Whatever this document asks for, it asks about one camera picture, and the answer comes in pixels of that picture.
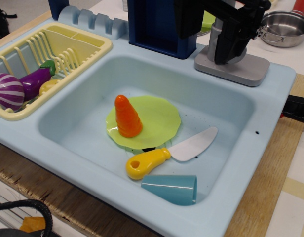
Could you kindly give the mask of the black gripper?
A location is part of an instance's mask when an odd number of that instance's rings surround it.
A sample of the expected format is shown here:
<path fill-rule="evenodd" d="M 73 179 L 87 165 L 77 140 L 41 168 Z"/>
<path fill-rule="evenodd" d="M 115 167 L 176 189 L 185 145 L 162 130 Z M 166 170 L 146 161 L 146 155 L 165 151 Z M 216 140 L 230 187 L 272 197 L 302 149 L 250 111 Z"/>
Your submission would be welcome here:
<path fill-rule="evenodd" d="M 218 35 L 214 62 L 223 65 L 239 57 L 248 42 L 256 38 L 264 12 L 269 10 L 268 0 L 241 0 L 236 9 L 222 0 L 175 0 L 176 32 L 180 39 L 197 34 L 202 28 L 205 11 L 223 21 Z"/>

